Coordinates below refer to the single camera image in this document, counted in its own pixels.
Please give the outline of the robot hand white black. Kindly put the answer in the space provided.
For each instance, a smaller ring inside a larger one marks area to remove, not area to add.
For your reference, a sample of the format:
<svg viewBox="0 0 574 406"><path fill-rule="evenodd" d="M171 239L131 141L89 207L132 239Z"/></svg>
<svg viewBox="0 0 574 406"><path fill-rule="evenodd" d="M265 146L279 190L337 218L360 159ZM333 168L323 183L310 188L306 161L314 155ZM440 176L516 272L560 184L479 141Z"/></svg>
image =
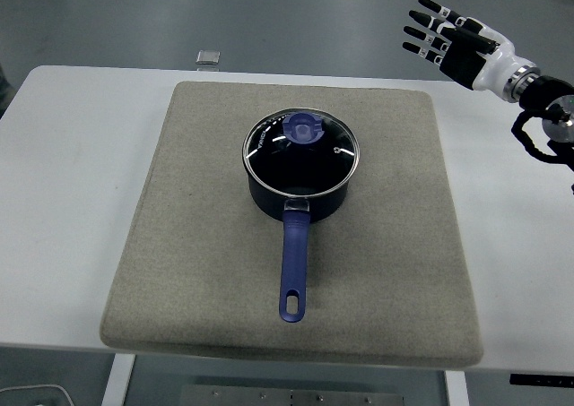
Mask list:
<svg viewBox="0 0 574 406"><path fill-rule="evenodd" d="M436 65L452 81L516 102L518 87L540 76L534 62L518 56L514 44L485 23L432 0L418 3L427 11L410 11L418 26L404 27L418 42L406 41L403 49Z"/></svg>

